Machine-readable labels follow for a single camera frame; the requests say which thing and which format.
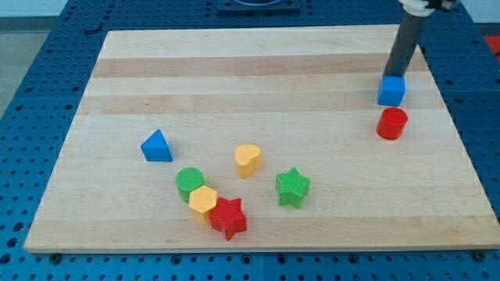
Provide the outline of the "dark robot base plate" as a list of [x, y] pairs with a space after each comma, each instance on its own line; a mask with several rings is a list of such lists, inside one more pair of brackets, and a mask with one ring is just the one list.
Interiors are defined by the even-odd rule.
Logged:
[[219, 14], [238, 12], [299, 12], [300, 0], [216, 0]]

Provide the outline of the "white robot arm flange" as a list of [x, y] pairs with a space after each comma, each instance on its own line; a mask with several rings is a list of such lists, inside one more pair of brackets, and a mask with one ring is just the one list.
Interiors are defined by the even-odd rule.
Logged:
[[427, 17], [435, 10], [451, 11], [460, 0], [398, 0], [403, 9], [412, 16]]

